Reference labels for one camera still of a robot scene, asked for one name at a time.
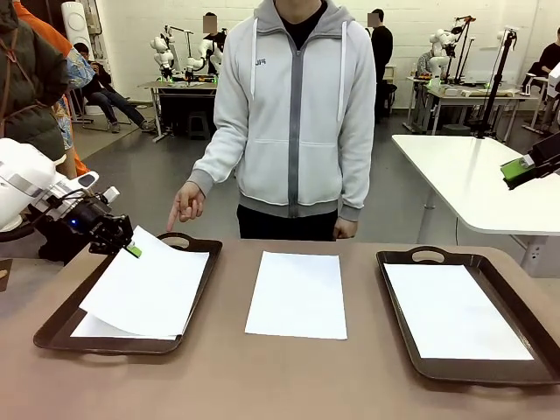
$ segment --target man's left hand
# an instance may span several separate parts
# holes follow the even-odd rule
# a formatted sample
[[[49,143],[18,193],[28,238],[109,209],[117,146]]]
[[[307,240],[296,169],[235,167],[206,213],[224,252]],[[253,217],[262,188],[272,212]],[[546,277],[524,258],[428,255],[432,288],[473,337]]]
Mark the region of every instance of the man's left hand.
[[[337,239],[351,239],[356,236],[358,232],[358,222],[348,221],[341,219],[339,217],[334,225],[334,232],[332,233],[332,238],[336,241]]]

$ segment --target shoe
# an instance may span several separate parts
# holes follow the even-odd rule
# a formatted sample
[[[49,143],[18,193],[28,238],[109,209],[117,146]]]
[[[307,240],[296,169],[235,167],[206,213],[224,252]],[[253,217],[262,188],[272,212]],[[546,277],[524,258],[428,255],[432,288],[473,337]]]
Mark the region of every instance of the shoe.
[[[156,124],[154,122],[144,121],[140,126],[140,129],[144,132],[150,133],[156,129]]]
[[[118,122],[110,122],[109,123],[111,128],[111,133],[120,133],[121,132],[121,125]]]

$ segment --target tray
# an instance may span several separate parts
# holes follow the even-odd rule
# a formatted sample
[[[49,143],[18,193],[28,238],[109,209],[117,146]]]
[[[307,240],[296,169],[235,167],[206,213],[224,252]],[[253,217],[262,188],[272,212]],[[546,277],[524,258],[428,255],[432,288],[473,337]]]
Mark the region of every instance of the tray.
[[[218,241],[197,240],[185,234],[177,233],[162,234],[158,238],[160,240],[180,238],[188,241],[189,244],[186,248],[174,247],[175,249],[186,252],[208,252],[210,254],[187,320],[187,328],[185,330],[185,334],[187,334],[191,319],[207,287],[212,270],[218,261],[222,243]],[[45,322],[33,337],[35,346],[50,350],[104,355],[164,355],[177,350],[185,334],[178,335],[174,341],[161,339],[78,338],[70,336],[76,326],[86,316],[86,312],[79,307],[82,300],[92,290],[113,259],[113,256],[107,257]]]
[[[415,261],[413,256],[423,251],[440,254],[443,261],[434,261],[433,259]],[[560,383],[560,348],[533,312],[486,257],[475,254],[451,254],[434,247],[419,247],[404,252],[379,252],[377,253],[377,262],[381,268],[385,280],[384,284],[393,304],[396,320],[410,360],[420,375],[432,380],[487,386],[537,386]],[[452,360],[421,358],[389,281],[385,263],[466,266],[469,273],[513,328],[534,359]]]

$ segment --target jacket pocket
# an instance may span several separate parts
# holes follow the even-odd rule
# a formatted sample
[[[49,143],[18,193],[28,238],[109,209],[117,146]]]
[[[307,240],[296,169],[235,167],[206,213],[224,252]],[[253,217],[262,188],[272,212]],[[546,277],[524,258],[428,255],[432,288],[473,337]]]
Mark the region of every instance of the jacket pocket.
[[[339,147],[335,144],[300,143],[299,204],[310,206],[335,201],[342,191]]]
[[[237,180],[244,196],[287,206],[288,141],[248,140]]]

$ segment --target hand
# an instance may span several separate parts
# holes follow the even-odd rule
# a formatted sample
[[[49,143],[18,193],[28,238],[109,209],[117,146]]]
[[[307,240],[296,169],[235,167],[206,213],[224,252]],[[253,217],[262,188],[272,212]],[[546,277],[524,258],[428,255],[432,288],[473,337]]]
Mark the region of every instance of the hand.
[[[356,236],[357,232],[357,221],[348,221],[339,217],[339,219],[336,220],[336,224],[334,225],[334,233],[332,234],[332,238],[335,241],[337,239],[351,239]]]
[[[206,197],[200,190],[199,186],[193,182],[186,182],[183,187],[178,190],[173,207],[167,221],[167,232],[171,232],[177,218],[185,223],[193,221],[204,212],[204,200]]]

